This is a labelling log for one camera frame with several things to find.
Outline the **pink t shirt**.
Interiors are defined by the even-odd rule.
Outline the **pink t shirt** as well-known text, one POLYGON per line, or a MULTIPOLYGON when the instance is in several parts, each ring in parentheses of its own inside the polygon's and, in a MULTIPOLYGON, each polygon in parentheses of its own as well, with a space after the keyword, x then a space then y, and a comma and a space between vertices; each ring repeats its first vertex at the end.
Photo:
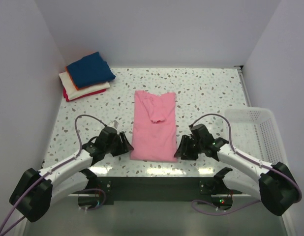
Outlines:
POLYGON ((143 90, 134 94, 131 160, 170 162, 177 159, 176 94, 155 95, 143 90))

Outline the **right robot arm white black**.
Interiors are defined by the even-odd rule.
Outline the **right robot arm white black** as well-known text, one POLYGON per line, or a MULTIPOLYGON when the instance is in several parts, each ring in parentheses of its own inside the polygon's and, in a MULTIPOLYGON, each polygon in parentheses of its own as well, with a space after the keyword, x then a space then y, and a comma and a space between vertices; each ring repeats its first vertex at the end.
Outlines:
POLYGON ((301 200, 300 188, 284 163, 272 164, 241 153, 231 141, 215 139, 203 124, 190 126, 190 131, 182 136, 175 158, 196 160, 204 154, 227 165, 206 185, 211 194, 236 190, 256 198, 277 216, 301 200))

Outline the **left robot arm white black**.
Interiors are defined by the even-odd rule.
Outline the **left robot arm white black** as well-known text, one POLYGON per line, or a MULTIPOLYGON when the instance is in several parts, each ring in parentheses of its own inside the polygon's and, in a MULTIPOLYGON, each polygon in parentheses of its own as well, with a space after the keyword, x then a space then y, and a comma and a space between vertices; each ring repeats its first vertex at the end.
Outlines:
POLYGON ((30 222, 40 219, 57 201, 74 192, 91 193, 97 176, 90 167, 104 159, 133 151, 124 132, 106 126, 98 136, 81 144, 78 151, 48 168, 30 168, 21 176, 9 199, 10 204, 30 222))

